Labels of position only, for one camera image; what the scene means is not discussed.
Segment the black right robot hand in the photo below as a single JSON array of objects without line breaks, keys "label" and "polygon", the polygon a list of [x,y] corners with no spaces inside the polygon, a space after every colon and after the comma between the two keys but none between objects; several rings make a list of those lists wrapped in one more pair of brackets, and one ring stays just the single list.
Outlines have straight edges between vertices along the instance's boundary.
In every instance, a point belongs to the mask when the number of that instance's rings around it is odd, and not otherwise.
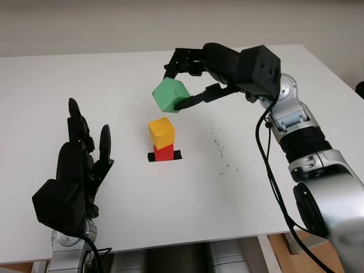
[{"label": "black right robot hand", "polygon": [[179,73],[200,77],[207,72],[217,83],[207,86],[200,94],[178,99],[173,103],[173,110],[180,111],[238,92],[239,89],[233,86],[238,60],[237,51],[217,43],[206,43],[202,49],[176,48],[169,63],[164,66],[164,77],[175,79]]}]

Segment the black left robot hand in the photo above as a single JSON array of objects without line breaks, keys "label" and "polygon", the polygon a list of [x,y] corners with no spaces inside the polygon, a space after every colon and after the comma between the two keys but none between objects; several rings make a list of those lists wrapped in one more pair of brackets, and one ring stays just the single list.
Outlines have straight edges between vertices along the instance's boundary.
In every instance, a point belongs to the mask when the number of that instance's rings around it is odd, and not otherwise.
[{"label": "black left robot hand", "polygon": [[101,130],[100,157],[95,161],[91,155],[95,150],[94,140],[74,98],[69,99],[68,109],[69,141],[63,144],[59,152],[56,178],[80,185],[84,190],[81,198],[85,203],[84,213],[87,217],[96,218],[99,215],[99,208],[94,204],[96,193],[114,164],[114,160],[110,158],[110,127],[105,124]]}]

